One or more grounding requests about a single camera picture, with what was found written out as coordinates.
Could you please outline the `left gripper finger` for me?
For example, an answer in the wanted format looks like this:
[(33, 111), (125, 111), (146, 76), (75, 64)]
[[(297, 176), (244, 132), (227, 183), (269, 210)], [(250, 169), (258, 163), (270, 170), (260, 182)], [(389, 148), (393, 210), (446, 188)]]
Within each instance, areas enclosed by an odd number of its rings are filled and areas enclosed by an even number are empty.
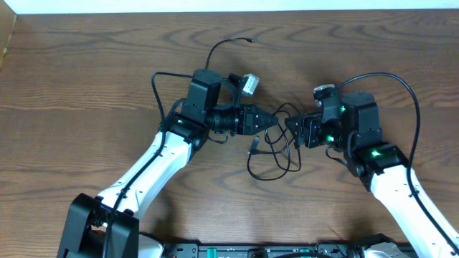
[(278, 118), (259, 107), (256, 111), (256, 121), (257, 124), (277, 124)]
[(260, 133), (278, 124), (278, 120), (260, 120), (256, 123), (256, 133)]

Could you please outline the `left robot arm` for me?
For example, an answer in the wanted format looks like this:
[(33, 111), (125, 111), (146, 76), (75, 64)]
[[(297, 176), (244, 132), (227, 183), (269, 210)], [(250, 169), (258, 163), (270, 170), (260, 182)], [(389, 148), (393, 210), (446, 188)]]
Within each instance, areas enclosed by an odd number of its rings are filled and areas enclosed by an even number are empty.
[(161, 257), (164, 244), (141, 234), (140, 221), (210, 132), (255, 135), (278, 122), (258, 106), (241, 102), (260, 81), (253, 74), (223, 77), (200, 69), (187, 78), (187, 96), (169, 113), (160, 113), (158, 133), (147, 151), (113, 185), (95, 197), (81, 193), (70, 204), (58, 257)]

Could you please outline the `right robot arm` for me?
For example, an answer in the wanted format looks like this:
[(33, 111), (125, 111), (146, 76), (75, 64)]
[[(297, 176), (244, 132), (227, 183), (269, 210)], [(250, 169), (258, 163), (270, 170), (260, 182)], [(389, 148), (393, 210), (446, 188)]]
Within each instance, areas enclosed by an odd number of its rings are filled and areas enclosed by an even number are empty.
[(393, 216), (419, 257), (458, 256), (458, 233), (430, 200), (408, 158), (382, 139), (372, 94), (315, 88), (322, 110), (285, 120), (295, 146), (325, 145), (343, 153), (344, 164)]

